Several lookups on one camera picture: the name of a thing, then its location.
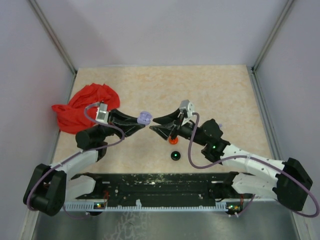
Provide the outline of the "orange earbud charging case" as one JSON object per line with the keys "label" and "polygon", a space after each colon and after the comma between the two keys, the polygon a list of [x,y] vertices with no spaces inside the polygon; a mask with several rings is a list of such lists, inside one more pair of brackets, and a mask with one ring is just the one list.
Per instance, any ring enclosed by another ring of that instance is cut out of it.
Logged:
{"label": "orange earbud charging case", "polygon": [[169,137],[169,138],[168,138],[168,142],[169,142],[171,145],[176,145],[176,144],[179,142],[179,139],[178,139],[178,137],[176,137],[176,138]]}

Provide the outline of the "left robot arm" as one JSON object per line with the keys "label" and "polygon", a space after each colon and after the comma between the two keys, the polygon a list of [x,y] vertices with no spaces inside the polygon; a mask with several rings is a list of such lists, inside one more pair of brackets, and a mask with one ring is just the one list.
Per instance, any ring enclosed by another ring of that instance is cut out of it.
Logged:
{"label": "left robot arm", "polygon": [[84,195],[97,199],[103,195],[102,178],[93,173],[81,173],[97,163],[111,145],[106,137],[116,135],[120,141],[143,129],[147,123],[117,109],[106,111],[98,108],[96,117],[88,118],[95,125],[76,134],[78,152],[51,165],[39,164],[33,171],[23,197],[23,203],[31,211],[48,216],[56,215],[65,202]]}

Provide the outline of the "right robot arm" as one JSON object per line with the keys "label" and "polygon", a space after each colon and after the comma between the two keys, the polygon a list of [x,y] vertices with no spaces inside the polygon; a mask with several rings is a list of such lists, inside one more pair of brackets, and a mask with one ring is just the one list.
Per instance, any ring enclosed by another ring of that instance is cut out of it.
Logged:
{"label": "right robot arm", "polygon": [[311,195],[313,181],[294,158],[277,160],[249,153],[222,138],[223,132],[214,119],[199,125],[191,118],[196,112],[176,110],[155,118],[150,129],[164,140],[182,137],[189,140],[187,155],[191,155],[192,144],[203,146],[201,153],[210,161],[209,167],[217,164],[241,169],[230,172],[224,181],[223,192],[229,198],[238,194],[264,196],[277,200],[286,208],[301,214],[307,198]]}

